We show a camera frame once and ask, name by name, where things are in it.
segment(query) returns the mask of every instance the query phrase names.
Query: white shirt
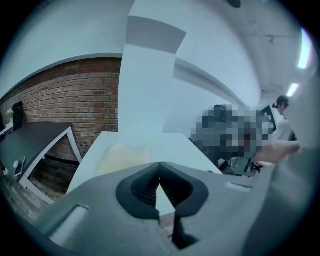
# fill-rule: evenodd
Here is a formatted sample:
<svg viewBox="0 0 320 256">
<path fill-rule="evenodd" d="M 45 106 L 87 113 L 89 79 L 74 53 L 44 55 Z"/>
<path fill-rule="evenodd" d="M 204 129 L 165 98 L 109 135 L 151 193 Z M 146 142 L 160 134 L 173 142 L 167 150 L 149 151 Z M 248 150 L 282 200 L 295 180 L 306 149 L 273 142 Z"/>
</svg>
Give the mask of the white shirt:
<svg viewBox="0 0 320 256">
<path fill-rule="evenodd" d="M 277 129 L 273 134 L 273 140 L 288 141 L 291 134 L 291 127 L 288 120 L 283 119 L 278 123 Z"/>
</svg>

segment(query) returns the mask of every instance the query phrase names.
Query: red brick wall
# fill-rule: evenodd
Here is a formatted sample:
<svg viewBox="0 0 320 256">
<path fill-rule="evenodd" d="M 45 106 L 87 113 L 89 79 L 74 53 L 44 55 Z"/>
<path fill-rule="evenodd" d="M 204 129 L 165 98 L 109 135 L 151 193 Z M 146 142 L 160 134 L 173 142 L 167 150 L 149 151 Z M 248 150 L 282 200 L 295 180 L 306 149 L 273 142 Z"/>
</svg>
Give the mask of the red brick wall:
<svg viewBox="0 0 320 256">
<path fill-rule="evenodd" d="M 9 123 L 7 110 L 21 101 L 24 123 L 72 123 L 75 141 L 84 157 L 101 132 L 118 131 L 120 67 L 120 58 L 91 58 L 45 70 L 0 100 L 3 122 Z M 67 136 L 48 154 L 76 160 Z"/>
</svg>

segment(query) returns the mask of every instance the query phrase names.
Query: dark gray desk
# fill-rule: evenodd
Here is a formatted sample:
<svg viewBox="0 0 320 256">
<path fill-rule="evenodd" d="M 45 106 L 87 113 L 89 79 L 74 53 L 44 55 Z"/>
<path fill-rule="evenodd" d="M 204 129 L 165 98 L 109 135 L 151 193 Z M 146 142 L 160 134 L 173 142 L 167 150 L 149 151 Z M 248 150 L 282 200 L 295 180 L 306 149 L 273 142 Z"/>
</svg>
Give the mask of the dark gray desk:
<svg viewBox="0 0 320 256">
<path fill-rule="evenodd" d="M 29 122 L 0 143 L 0 161 L 8 170 L 8 174 L 49 204 L 53 201 L 38 190 L 28 177 L 39 161 L 64 135 L 68 136 L 74 154 L 81 163 L 82 157 L 71 125 L 71 123 L 62 122 Z M 22 164 L 24 157 L 23 169 L 16 173 L 14 162 L 19 161 Z"/>
</svg>

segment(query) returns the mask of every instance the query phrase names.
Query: pixelated area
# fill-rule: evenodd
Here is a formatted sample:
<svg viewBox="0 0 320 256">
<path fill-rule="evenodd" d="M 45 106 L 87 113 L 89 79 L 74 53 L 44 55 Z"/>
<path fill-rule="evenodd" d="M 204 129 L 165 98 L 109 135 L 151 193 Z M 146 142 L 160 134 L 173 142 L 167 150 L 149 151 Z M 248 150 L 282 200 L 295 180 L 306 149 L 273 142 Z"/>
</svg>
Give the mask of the pixelated area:
<svg viewBox="0 0 320 256">
<path fill-rule="evenodd" d="M 194 144 L 207 156 L 253 157 L 274 132 L 267 113 L 236 105 L 216 105 L 198 118 Z"/>
</svg>

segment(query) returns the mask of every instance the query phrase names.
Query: fluorescent light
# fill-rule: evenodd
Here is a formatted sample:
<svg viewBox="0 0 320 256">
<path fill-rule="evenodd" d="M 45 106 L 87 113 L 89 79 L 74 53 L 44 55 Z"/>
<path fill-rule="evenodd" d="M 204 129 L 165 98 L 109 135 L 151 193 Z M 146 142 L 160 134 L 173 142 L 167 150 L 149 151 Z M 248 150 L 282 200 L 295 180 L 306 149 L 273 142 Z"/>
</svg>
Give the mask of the fluorescent light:
<svg viewBox="0 0 320 256">
<path fill-rule="evenodd" d="M 291 84 L 291 87 L 288 91 L 288 93 L 286 94 L 288 97 L 291 97 L 292 95 L 294 95 L 294 93 L 296 92 L 296 90 L 298 89 L 299 85 L 296 83 Z"/>
<path fill-rule="evenodd" d="M 311 53 L 311 46 L 312 42 L 310 37 L 308 36 L 307 32 L 304 29 L 302 29 L 302 47 L 298 68 L 303 70 L 306 69 Z"/>
</svg>

